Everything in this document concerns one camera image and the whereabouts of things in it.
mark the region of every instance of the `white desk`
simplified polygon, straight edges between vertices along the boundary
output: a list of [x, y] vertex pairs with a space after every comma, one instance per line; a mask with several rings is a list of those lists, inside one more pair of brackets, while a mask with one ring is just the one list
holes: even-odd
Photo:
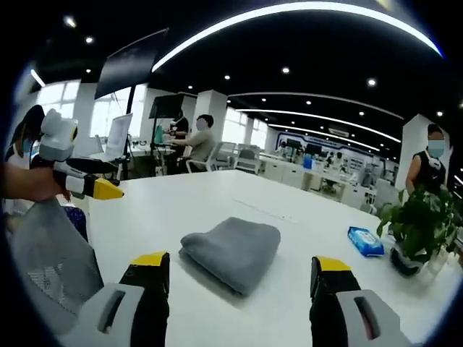
[[[166, 345], [310, 347], [310, 264], [314, 255], [352, 267], [401, 317], [412, 342], [423, 340], [456, 290], [462, 272], [445, 267], [429, 288], [402, 278], [383, 258], [364, 258], [347, 238], [350, 226], [375, 230], [376, 217], [300, 189], [242, 173], [215, 171], [123, 181], [119, 200], [90, 199], [90, 243], [103, 280], [118, 282], [131, 260], [171, 254]], [[256, 291], [241, 299], [184, 265], [180, 239], [235, 216], [281, 232], [275, 260]]]

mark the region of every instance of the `face mask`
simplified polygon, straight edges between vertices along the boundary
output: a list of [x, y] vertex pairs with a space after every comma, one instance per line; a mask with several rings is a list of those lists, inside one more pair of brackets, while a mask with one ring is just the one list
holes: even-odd
[[429, 140], [428, 152], [434, 158], [440, 158], [445, 150], [444, 140]]
[[205, 120], [200, 119], [196, 122], [196, 129], [198, 129], [200, 132], [203, 131], [206, 128]]
[[34, 141], [32, 141], [31, 139], [25, 139], [24, 141], [22, 141], [22, 152], [29, 153], [32, 149], [33, 143]]

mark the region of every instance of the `white column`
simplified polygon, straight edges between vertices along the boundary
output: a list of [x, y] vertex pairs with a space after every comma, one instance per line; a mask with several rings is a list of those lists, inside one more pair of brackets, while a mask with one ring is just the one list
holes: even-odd
[[195, 115], [192, 123], [192, 133], [195, 134], [196, 119], [202, 114], [210, 114], [214, 118], [214, 125], [212, 126], [212, 133], [216, 141], [222, 140], [222, 133], [224, 132], [225, 114], [226, 114], [226, 100], [228, 96], [220, 94], [215, 90], [207, 90], [197, 95]]
[[276, 137], [278, 133], [275, 129], [267, 128], [266, 153], [273, 153], [276, 146]]
[[[407, 178], [410, 163], [413, 155], [423, 151], [428, 146], [428, 125], [432, 122], [420, 114], [413, 117], [404, 125], [402, 132], [402, 151], [400, 153], [399, 171], [397, 172], [396, 188], [402, 190], [405, 188], [405, 179]], [[450, 148], [450, 136], [442, 129], [445, 137], [446, 148], [440, 161], [446, 168], [446, 178], [449, 175], [449, 161], [453, 148]]]
[[193, 118], [195, 116], [195, 107], [196, 98], [193, 98], [191, 96], [183, 97], [182, 111], [185, 118], [188, 119], [188, 123], [190, 123], [190, 129], [194, 127]]
[[247, 117], [246, 132], [245, 132], [245, 145], [251, 144], [252, 126], [254, 125], [254, 118]]

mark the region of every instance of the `long hair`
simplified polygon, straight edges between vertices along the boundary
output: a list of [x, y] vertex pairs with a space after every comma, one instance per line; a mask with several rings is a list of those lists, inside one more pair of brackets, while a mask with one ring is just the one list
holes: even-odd
[[22, 129], [24, 132], [27, 132], [27, 135], [32, 140], [38, 140], [40, 138], [42, 121], [45, 118], [45, 113], [43, 108], [40, 105], [32, 106], [22, 121], [16, 126], [16, 129], [13, 132], [13, 138], [10, 143], [10, 146], [18, 141], [21, 137]]

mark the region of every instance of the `ceiling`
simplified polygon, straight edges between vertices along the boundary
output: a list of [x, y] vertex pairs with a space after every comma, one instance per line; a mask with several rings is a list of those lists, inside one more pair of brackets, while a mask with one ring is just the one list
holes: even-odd
[[[131, 6], [123, 9], [96, 5], [92, 11], [82, 8], [70, 12], [77, 27], [57, 28], [36, 56], [39, 75], [46, 83], [72, 78], [97, 82], [105, 58], [144, 35], [169, 27], [159, 59], [212, 24], [275, 1], [156, 1], [156, 5], [138, 2], [131, 1]], [[384, 12], [374, 1], [349, 2], [367, 2], [370, 8]], [[150, 87], [173, 92], [195, 94], [214, 89], [226, 95], [238, 94], [230, 97], [234, 108], [341, 119], [399, 139], [404, 123], [421, 113], [451, 134], [456, 151], [449, 175], [452, 179], [463, 168], [462, 142], [458, 141], [463, 126], [463, 108], [459, 107], [463, 103], [463, 53], [459, 47], [461, 39], [453, 39], [451, 26], [446, 25], [452, 9], [430, 4], [431, 1], [411, 1], [409, 7], [399, 8], [394, 15], [431, 38], [443, 52], [443, 58], [410, 34], [368, 17], [300, 11], [248, 20], [210, 35], [164, 64], [148, 82]], [[87, 36], [94, 38], [92, 44], [85, 42]], [[288, 74], [282, 73], [283, 67], [289, 68]], [[91, 69], [91, 73], [86, 73], [86, 69]], [[375, 87], [368, 86], [369, 78], [375, 78]], [[358, 103], [288, 93], [331, 95]], [[250, 115], [268, 118], [272, 124], [316, 131], [337, 124], [282, 113]], [[384, 157], [400, 156], [399, 143], [364, 129], [337, 125], [353, 134], [355, 140], [380, 148]]]

